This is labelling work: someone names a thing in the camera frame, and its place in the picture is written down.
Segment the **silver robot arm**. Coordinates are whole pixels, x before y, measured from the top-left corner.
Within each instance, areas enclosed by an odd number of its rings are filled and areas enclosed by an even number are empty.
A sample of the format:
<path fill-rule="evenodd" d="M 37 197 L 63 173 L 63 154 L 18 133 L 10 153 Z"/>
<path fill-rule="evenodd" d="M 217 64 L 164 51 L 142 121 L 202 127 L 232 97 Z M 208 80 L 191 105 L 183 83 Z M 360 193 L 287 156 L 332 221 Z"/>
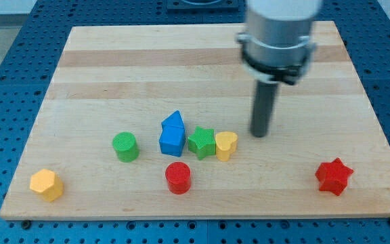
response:
<path fill-rule="evenodd" d="M 316 48 L 311 28 L 322 0 L 248 0 L 244 31 L 237 34 L 247 71 L 264 83 L 295 85 Z"/>

